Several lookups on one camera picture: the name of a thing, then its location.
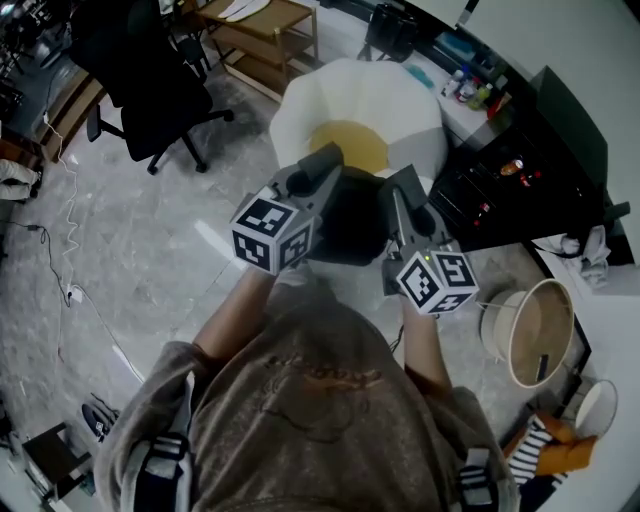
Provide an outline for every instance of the gray floor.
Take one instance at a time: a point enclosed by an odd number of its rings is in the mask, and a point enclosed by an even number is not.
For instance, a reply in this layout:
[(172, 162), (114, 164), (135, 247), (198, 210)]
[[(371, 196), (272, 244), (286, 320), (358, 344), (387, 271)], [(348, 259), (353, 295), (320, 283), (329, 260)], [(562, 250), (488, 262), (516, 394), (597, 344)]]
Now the gray floor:
[[(87, 299), (63, 307), (46, 246), (34, 233), (8, 230), (9, 257), (0, 268), (0, 391), (23, 438), (66, 420), (74, 439), (95, 450), (80, 404), (93, 392), (122, 407), (138, 387), (112, 349), (111, 335), (146, 374), (163, 343), (190, 341), (238, 279), (240, 271), (229, 264), (219, 238), (244, 195), (276, 169), (267, 129), (277, 105), (219, 68), (209, 75), (207, 87), (216, 108), (236, 113), (232, 124), (213, 121), (192, 130), (210, 164), (207, 174), (194, 172), (181, 142), (160, 161), (155, 177), (147, 174), (145, 162), (130, 160), (123, 141), (106, 133), (90, 144), (82, 129), (66, 151), (70, 169), (78, 173), (72, 219), (79, 224), (73, 239), (80, 248), (69, 254), (72, 281), (88, 292), (97, 312)], [(119, 124), (108, 98), (102, 112)], [(40, 197), (13, 214), (15, 221), (47, 226), (53, 264), (65, 283), (71, 275), (62, 253), (71, 248), (66, 200), (72, 192), (71, 174), (60, 164), (49, 165)], [(470, 258), (483, 298), (510, 285), (527, 288), (543, 277), (520, 246)], [(377, 263), (359, 269), (312, 266), (341, 300), (393, 341), (400, 326), (398, 304), (383, 297)], [(478, 394), (496, 435), (502, 436), (532, 393), (517, 387), (507, 367), (482, 347), (480, 314), (477, 304), (468, 303), (439, 321), (440, 335), (453, 381)], [(402, 358), (402, 347), (396, 355)], [(552, 389), (561, 387), (563, 372)]]

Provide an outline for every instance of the clutter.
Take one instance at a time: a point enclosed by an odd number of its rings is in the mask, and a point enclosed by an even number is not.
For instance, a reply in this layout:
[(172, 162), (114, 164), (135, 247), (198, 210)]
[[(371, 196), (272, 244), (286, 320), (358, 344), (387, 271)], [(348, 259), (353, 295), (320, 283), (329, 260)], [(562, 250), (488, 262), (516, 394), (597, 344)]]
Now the clutter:
[(481, 82), (479, 78), (476, 78), (476, 77), (468, 78), (467, 81), (462, 84), (462, 87), (458, 89), (458, 92), (456, 92), (455, 94), (456, 99), (460, 103), (467, 103), (471, 98), (473, 98), (476, 95), (476, 92), (478, 91), (478, 86), (480, 84)]
[(36, 197), (42, 173), (11, 160), (0, 159), (0, 199), (18, 201)]
[(444, 87), (442, 88), (442, 91), (440, 91), (440, 94), (445, 98), (451, 98), (460, 88), (460, 84), (462, 83), (462, 80), (468, 72), (469, 66), (465, 64), (461, 69), (459, 69), (449, 77), (449, 80), (447, 80), (447, 83), (444, 84)]
[(476, 95), (469, 100), (467, 106), (471, 110), (480, 110), (482, 108), (482, 105), (484, 105), (484, 100), (491, 96), (492, 89), (493, 85), (491, 84), (483, 85), (482, 87), (480, 87)]
[[(580, 250), (580, 242), (567, 235), (562, 238), (560, 244), (564, 253), (568, 255), (577, 254)], [(607, 284), (609, 254), (611, 250), (607, 247), (604, 226), (595, 226), (591, 228), (582, 255), (568, 259), (567, 264), (573, 266), (591, 288), (598, 289)]]
[(527, 292), (503, 291), (486, 306), (480, 336), (487, 351), (507, 362), (519, 386), (547, 382), (562, 365), (573, 336), (573, 305), (565, 287), (545, 279)]

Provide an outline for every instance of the striped cloth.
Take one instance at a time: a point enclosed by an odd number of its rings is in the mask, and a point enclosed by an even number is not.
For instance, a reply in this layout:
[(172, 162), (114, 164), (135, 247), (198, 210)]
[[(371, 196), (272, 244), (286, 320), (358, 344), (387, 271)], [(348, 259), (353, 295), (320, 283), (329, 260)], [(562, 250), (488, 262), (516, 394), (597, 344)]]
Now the striped cloth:
[(540, 450), (551, 439), (552, 436), (544, 423), (537, 416), (533, 416), (522, 441), (507, 459), (509, 469), (518, 486), (526, 484), (536, 476)]

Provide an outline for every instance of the white wall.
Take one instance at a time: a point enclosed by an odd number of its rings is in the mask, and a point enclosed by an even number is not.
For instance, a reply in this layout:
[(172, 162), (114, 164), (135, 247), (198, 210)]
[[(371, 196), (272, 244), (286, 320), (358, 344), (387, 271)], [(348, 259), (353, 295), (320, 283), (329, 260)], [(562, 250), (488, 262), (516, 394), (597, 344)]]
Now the white wall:
[(616, 512), (640, 485), (640, 297), (596, 295), (556, 256), (540, 252), (569, 290), (593, 354), (589, 373), (613, 381), (618, 412), (596, 443), (590, 466), (569, 479), (540, 512)]
[(640, 23), (622, 0), (480, 0), (465, 28), (520, 73), (550, 66), (609, 145), (609, 192), (640, 262)]

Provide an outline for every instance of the plastic container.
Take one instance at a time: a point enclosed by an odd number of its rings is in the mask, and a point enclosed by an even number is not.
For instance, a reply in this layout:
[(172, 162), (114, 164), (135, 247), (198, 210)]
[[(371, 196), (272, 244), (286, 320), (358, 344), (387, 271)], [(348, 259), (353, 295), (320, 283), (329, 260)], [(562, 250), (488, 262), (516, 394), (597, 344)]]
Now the plastic container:
[(491, 89), (493, 89), (493, 85), (491, 84), (483, 85), (482, 87), (480, 87), (476, 95), (469, 100), (467, 106), (471, 110), (480, 110), (482, 108), (482, 105), (484, 105), (484, 100), (491, 96)]
[(451, 96), (453, 96), (460, 88), (460, 84), (462, 83), (462, 80), (464, 80), (464, 77), (468, 73), (468, 71), (468, 66), (462, 66), (461, 69), (451, 75), (449, 77), (449, 80), (447, 80), (447, 83), (442, 88), (442, 91), (440, 91), (440, 94), (442, 94), (442, 96), (444, 96), (445, 98), (450, 98)]
[(480, 85), (480, 79), (474, 78), (473, 80), (467, 80), (462, 87), (456, 93), (456, 99), (460, 103), (467, 103), (471, 98), (473, 98), (478, 91), (478, 86)]

